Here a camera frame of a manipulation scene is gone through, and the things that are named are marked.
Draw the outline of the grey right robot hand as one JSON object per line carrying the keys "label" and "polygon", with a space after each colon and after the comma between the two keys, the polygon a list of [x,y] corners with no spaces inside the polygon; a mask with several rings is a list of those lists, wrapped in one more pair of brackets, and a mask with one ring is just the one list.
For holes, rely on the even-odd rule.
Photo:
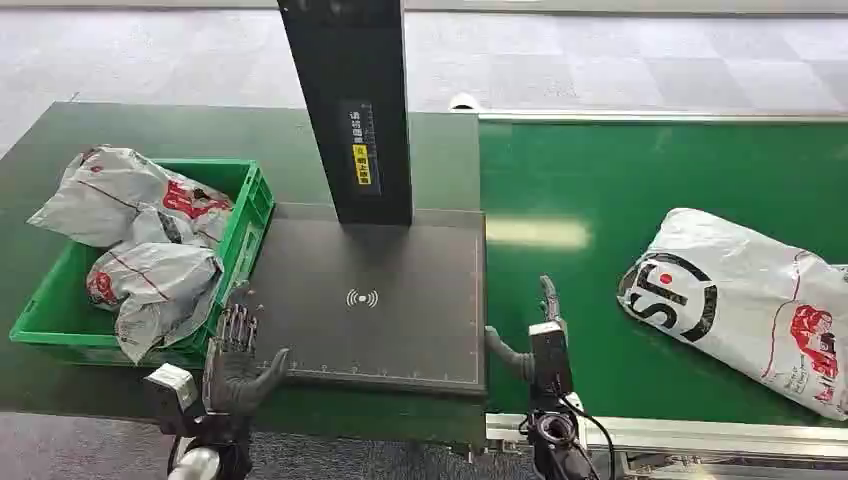
{"label": "grey right robot hand", "polygon": [[561,316],[559,296],[548,275],[539,277],[543,321],[528,327],[531,350],[517,352],[505,343],[497,329],[487,325],[485,344],[504,364],[531,385],[543,389],[573,390],[573,377],[569,361],[567,328]]}

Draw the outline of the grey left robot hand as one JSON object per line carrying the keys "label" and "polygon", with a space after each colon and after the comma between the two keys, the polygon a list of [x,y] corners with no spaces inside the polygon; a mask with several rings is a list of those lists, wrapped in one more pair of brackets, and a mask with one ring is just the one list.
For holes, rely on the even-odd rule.
{"label": "grey left robot hand", "polygon": [[256,316],[243,303],[231,303],[221,312],[204,367],[202,397],[207,412],[247,416],[287,376],[288,347],[279,349],[263,371],[256,369],[257,328]]}

